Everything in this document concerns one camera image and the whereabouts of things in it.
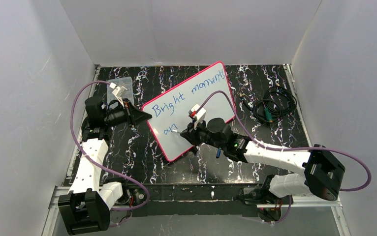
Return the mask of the blue marker cap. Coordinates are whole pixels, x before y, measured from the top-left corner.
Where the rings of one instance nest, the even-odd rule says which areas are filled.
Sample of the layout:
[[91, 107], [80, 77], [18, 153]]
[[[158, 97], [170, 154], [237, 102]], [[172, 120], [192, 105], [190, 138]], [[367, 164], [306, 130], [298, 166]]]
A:
[[220, 158], [220, 155], [221, 155], [221, 149], [219, 148], [219, 149], [217, 150], [216, 158]]

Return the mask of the pink framed whiteboard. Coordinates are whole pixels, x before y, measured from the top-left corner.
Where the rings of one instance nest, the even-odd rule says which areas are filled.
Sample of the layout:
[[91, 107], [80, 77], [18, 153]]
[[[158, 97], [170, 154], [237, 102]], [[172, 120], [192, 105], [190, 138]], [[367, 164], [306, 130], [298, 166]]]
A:
[[229, 122], [234, 118], [234, 102], [228, 102], [228, 97], [233, 97], [229, 79], [224, 64], [217, 61], [142, 106], [142, 111], [152, 115], [147, 123], [167, 161], [175, 161], [192, 147], [170, 131], [186, 129], [191, 122], [190, 109], [205, 103], [206, 121], [222, 118]]

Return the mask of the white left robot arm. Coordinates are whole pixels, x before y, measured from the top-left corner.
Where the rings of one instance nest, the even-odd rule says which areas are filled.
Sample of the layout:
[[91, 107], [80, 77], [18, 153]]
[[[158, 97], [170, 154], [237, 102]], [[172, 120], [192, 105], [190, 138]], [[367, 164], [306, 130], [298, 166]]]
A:
[[112, 210], [126, 211], [123, 223], [133, 209], [147, 199], [147, 188], [129, 189], [124, 175], [100, 184], [102, 164], [109, 149], [113, 127], [134, 127], [152, 118], [128, 99], [113, 100], [110, 108], [101, 96], [85, 101], [87, 117], [82, 125], [82, 156], [75, 180], [67, 194], [61, 195], [58, 207], [69, 235], [106, 231], [111, 225]]

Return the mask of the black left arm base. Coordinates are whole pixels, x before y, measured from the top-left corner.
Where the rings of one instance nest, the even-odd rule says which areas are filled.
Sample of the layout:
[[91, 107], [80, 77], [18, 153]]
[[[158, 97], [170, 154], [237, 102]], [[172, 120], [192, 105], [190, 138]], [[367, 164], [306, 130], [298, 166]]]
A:
[[117, 194], [115, 191], [119, 190], [119, 183], [121, 184], [120, 189], [122, 194], [114, 201], [112, 208], [135, 207], [143, 204], [146, 201], [148, 196], [147, 192], [139, 185], [122, 177], [113, 177], [105, 180], [103, 182], [103, 187], [108, 185], [111, 190], [114, 190], [114, 192], [112, 192], [113, 196], [116, 196]]

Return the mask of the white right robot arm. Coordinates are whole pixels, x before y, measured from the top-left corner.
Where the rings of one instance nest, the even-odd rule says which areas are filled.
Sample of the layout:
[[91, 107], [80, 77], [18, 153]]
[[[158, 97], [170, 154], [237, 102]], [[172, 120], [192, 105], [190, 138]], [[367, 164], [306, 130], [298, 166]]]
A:
[[345, 173], [344, 165], [320, 147], [293, 150], [265, 145], [232, 131], [221, 118], [200, 124], [189, 123], [180, 133], [193, 146], [207, 144], [220, 149], [234, 162], [259, 163], [291, 173], [268, 176], [259, 189], [259, 197], [283, 198], [289, 195], [313, 194], [327, 201], [336, 201]]

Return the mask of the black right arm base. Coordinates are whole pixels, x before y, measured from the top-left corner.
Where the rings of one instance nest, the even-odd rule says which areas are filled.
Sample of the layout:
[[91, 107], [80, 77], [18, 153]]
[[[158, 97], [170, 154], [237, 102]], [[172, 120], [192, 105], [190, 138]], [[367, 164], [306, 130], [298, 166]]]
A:
[[268, 223], [284, 220], [294, 203], [291, 195], [280, 198], [260, 185], [240, 189], [234, 199], [247, 206], [256, 206], [258, 217]]

